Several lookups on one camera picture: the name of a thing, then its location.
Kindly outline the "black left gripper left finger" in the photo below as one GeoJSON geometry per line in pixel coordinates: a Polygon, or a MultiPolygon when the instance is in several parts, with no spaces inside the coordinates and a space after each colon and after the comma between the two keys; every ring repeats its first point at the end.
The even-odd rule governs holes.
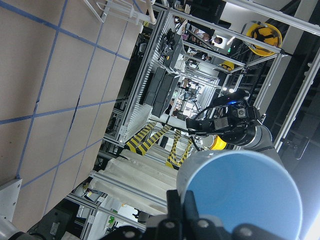
{"type": "Polygon", "coordinates": [[[166,192],[167,200],[167,216],[169,219],[182,220],[183,219],[183,207],[181,204],[181,198],[177,190],[168,190],[166,192]]]}

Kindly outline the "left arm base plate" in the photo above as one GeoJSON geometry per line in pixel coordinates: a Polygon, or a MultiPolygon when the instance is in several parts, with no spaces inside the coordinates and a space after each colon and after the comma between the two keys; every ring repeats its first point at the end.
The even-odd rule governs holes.
{"type": "Polygon", "coordinates": [[[13,179],[0,186],[0,215],[10,222],[13,220],[22,179],[13,179]]]}

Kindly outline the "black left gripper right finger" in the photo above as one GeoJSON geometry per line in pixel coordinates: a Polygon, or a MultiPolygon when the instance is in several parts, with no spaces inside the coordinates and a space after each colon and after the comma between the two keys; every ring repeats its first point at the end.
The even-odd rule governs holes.
{"type": "Polygon", "coordinates": [[[197,204],[193,191],[187,190],[184,196],[183,213],[186,220],[196,220],[199,218],[197,204]]]}

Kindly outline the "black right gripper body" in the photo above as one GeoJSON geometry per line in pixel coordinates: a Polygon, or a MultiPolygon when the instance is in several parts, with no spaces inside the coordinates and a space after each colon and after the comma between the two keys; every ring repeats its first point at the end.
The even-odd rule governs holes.
{"type": "Polygon", "coordinates": [[[187,118],[188,133],[194,136],[217,135],[224,142],[244,146],[250,143],[261,125],[261,115],[256,107],[246,103],[216,106],[211,118],[187,118]]]}

